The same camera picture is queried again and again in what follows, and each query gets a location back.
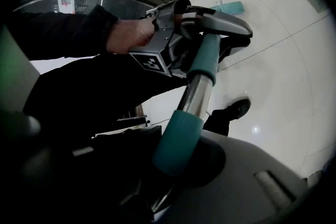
black pants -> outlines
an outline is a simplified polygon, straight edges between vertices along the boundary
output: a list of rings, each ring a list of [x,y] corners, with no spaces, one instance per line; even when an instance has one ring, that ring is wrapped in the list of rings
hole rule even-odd
[[[91,137],[149,98],[185,85],[185,79],[145,71],[129,55],[103,54],[42,74],[24,112],[45,132]],[[204,129],[227,135],[228,123],[210,116]]]

metal pole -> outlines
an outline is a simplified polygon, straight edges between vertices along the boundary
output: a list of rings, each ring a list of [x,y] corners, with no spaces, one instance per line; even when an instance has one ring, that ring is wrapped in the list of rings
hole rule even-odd
[[[203,74],[195,75],[192,82],[185,89],[177,109],[203,119],[212,87],[213,82],[208,76]]]

teal object on floor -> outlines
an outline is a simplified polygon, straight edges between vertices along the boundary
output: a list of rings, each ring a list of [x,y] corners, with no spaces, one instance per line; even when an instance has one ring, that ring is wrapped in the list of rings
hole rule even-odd
[[[230,15],[238,15],[245,12],[244,6],[241,1],[230,2],[211,7],[211,9],[218,10]]]

teal handle grip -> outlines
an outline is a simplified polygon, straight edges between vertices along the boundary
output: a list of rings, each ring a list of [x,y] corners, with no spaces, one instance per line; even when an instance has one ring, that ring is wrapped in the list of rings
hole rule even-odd
[[[187,74],[189,81],[192,79],[193,75],[203,73],[212,79],[213,85],[216,84],[220,43],[220,35],[205,35],[193,64]]]
[[[168,175],[180,176],[200,139],[203,124],[200,118],[175,110],[154,151],[154,166]]]

black sleeve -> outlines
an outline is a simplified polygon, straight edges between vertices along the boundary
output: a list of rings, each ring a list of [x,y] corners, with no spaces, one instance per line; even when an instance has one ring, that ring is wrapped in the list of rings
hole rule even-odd
[[[110,29],[117,20],[96,6],[89,15],[13,14],[7,26],[29,60],[43,60],[104,52]]]

